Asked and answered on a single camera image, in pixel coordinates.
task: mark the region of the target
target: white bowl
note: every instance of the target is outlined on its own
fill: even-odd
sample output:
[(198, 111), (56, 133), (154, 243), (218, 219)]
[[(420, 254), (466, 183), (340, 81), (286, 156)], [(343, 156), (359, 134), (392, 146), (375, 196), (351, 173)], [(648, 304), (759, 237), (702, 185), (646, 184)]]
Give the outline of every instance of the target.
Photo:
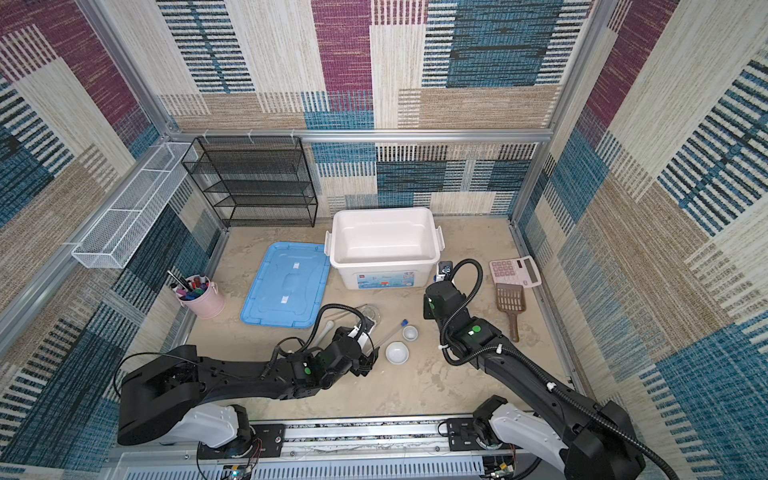
[(408, 359), (408, 347), (403, 342), (392, 342), (386, 347), (386, 359), (393, 365), (402, 365)]
[(412, 342), (419, 338), (419, 331), (413, 325), (406, 325), (406, 327), (402, 329), (402, 338)]

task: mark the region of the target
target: pink bucket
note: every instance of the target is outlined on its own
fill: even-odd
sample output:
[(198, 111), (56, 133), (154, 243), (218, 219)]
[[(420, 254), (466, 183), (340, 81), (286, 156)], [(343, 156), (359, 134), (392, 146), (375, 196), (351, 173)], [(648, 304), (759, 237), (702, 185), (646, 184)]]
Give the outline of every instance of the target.
[(208, 289), (205, 293), (200, 295), (194, 300), (182, 300), (179, 299), (181, 306), (185, 306), (197, 314), (197, 318), (207, 319), (214, 318), (216, 315), (224, 310), (224, 304), (227, 299), (219, 293), (219, 288), (211, 281), (208, 283)]

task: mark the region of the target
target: white wire basket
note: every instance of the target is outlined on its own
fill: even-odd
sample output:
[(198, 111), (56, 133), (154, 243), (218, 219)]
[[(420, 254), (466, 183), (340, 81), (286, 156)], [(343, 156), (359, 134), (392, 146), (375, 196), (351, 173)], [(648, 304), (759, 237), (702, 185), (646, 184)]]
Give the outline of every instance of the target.
[(125, 268), (147, 236), (187, 172), (185, 153), (196, 160), (188, 143), (167, 142), (125, 187), (72, 251), (86, 268)]

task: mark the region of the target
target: white plastic storage box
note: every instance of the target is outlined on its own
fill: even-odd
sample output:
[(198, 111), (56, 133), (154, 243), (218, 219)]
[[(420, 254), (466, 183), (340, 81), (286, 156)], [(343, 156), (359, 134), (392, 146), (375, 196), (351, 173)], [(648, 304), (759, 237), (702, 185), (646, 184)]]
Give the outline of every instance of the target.
[(350, 290), (424, 286), (445, 248), (429, 208), (342, 210), (326, 255)]

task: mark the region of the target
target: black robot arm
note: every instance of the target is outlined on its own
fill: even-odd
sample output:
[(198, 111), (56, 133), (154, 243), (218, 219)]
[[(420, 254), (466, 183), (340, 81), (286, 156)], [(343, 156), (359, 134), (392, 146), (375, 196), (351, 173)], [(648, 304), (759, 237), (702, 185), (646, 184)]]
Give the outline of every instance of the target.
[[(469, 263), (477, 268), (478, 279), (466, 296), (452, 278)], [(676, 480), (674, 470), (637, 440), (629, 415), (618, 404), (601, 406), (575, 392), (521, 353), (491, 323), (470, 316), (466, 307), (481, 283), (482, 267), (476, 260), (467, 259), (458, 263), (444, 281), (426, 289), (424, 317), (437, 322), (446, 361), (455, 366), (470, 363), (488, 373), (542, 417), (567, 447), (559, 451), (565, 478), (634, 480), (645, 468), (646, 455), (667, 477)], [(451, 358), (449, 350), (458, 359)], [(499, 406), (498, 400), (489, 399), (475, 412), (475, 431), (486, 444), (502, 443), (489, 423), (493, 408), (488, 405)]]
[(339, 327), (325, 349), (305, 349), (279, 359), (275, 355), (268, 362), (198, 356), (194, 345), (172, 349), (123, 378), (118, 443), (138, 445), (159, 439), (190, 409), (215, 400), (301, 399), (330, 388), (347, 372), (366, 376), (379, 349), (363, 355), (363, 342), (355, 336), (361, 326)]

